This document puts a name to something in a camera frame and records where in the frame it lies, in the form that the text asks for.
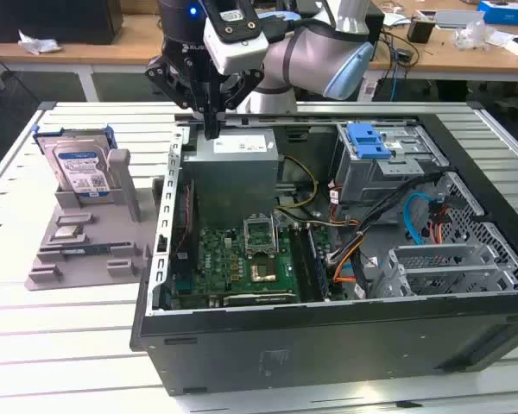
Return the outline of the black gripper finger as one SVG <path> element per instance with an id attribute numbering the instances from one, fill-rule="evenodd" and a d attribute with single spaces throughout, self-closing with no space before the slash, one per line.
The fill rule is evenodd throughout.
<path id="1" fill-rule="evenodd" d="M 212 111 L 208 84 L 199 77 L 198 64 L 190 57 L 182 60 L 180 69 L 173 69 L 165 55 L 152 60 L 145 72 L 161 92 L 182 109 L 191 109 L 203 123 L 206 139 L 212 138 Z"/>
<path id="2" fill-rule="evenodd" d="M 219 136 L 224 113 L 227 110 L 235 110 L 263 78 L 264 72 L 261 69 L 217 76 L 212 82 L 212 139 Z"/>

